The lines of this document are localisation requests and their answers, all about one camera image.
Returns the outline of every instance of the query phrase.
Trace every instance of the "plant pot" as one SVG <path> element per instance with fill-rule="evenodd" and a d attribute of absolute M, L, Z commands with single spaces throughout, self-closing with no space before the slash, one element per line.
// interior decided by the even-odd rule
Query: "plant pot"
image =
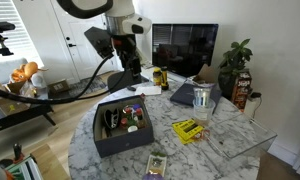
<path fill-rule="evenodd" d="M 222 96 L 228 100 L 231 100 L 233 86 L 236 82 L 236 76 L 232 73 L 219 73 L 218 83 L 222 91 Z"/>

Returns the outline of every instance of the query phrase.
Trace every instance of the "black cable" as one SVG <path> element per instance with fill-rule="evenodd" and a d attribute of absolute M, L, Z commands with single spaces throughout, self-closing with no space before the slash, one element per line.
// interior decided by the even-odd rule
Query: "black cable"
<path fill-rule="evenodd" d="M 97 69 L 95 70 L 95 72 L 93 73 L 93 76 L 91 77 L 90 81 L 88 82 L 87 86 L 85 87 L 85 89 L 79 93 L 78 95 L 76 95 L 75 97 L 71 97 L 71 98 L 65 98 L 65 99 L 35 99 L 35 98 L 29 98 L 29 97 L 23 97 L 23 96 L 19 96 L 16 94 L 12 94 L 9 92 L 5 92 L 0 90 L 0 97 L 2 98 L 6 98 L 6 99 L 10 99 L 10 100 L 14 100 L 14 101 L 19 101 L 19 102 L 24 102 L 24 103 L 31 103 L 31 104 L 65 104 L 65 103 L 70 103 L 70 102 L 74 102 L 76 100 L 81 100 L 81 99 L 88 99 L 87 98 L 80 98 L 89 88 L 89 86 L 91 85 L 93 79 L 96 77 L 96 75 L 98 74 L 99 70 L 101 69 L 102 65 L 110 58 L 110 56 L 106 57 L 97 67 Z M 118 80 L 118 82 L 114 85 L 114 87 L 112 87 L 111 89 L 108 89 L 107 91 L 94 95 L 93 97 L 97 97 L 103 94 L 106 94 L 108 92 L 110 92 L 113 88 L 115 88 L 115 86 L 117 84 L 119 84 L 119 82 L 121 81 L 121 79 L 123 78 L 124 74 L 120 77 L 120 79 Z"/>
<path fill-rule="evenodd" d="M 121 75 L 121 77 L 119 78 L 119 80 L 114 84 L 114 86 L 112 88 L 108 89 L 107 91 L 99 93 L 99 94 L 96 94 L 96 95 L 92 95 L 92 96 L 81 97 L 81 98 L 78 98 L 77 100 L 91 99 L 91 98 L 95 98 L 95 97 L 98 97 L 98 96 L 101 96 L 101 95 L 104 95 L 104 94 L 110 92 L 112 89 L 114 89 L 120 83 L 120 81 L 123 79 L 123 77 L 126 74 L 126 72 L 127 71 L 126 71 L 126 68 L 125 68 L 124 71 L 123 71 L 123 74 Z"/>
<path fill-rule="evenodd" d="M 260 97 L 260 103 L 259 103 L 259 105 L 257 106 L 257 108 L 256 109 L 254 109 L 254 111 L 253 111 L 253 118 L 254 118 L 254 115 L 256 114 L 256 111 L 257 111 L 257 109 L 261 106 L 261 103 L 262 103 L 262 98 Z"/>

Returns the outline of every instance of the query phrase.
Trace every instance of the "black monitor screen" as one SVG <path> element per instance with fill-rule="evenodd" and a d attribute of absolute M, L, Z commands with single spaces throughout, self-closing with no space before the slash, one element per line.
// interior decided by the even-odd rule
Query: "black monitor screen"
<path fill-rule="evenodd" d="M 152 64 L 184 77 L 211 64 L 218 24 L 153 24 Z"/>

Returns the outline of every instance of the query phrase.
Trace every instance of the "potted plant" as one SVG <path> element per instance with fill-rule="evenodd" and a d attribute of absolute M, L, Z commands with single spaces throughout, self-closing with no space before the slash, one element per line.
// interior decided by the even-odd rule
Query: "potted plant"
<path fill-rule="evenodd" d="M 231 98 L 233 86 L 239 72 L 248 71 L 245 69 L 246 62 L 250 61 L 252 51 L 245 46 L 250 39 L 246 39 L 241 43 L 231 43 L 231 50 L 223 54 L 223 61 L 220 63 L 220 73 L 218 76 L 219 87 L 222 94 L 227 99 Z"/>

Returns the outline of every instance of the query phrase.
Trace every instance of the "plastic cup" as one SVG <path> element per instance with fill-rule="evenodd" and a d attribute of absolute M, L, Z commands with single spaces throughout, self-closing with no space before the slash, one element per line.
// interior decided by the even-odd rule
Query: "plastic cup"
<path fill-rule="evenodd" d="M 209 125 L 209 121 L 212 118 L 212 113 L 215 106 L 216 103 L 212 99 L 209 99 L 209 104 L 207 107 L 198 106 L 196 105 L 195 100 L 193 100 L 193 115 L 198 125 L 202 125 L 202 126 Z"/>
<path fill-rule="evenodd" d="M 206 106 L 209 105 L 210 100 L 210 88 L 193 88 L 194 91 L 194 103 L 197 106 Z"/>

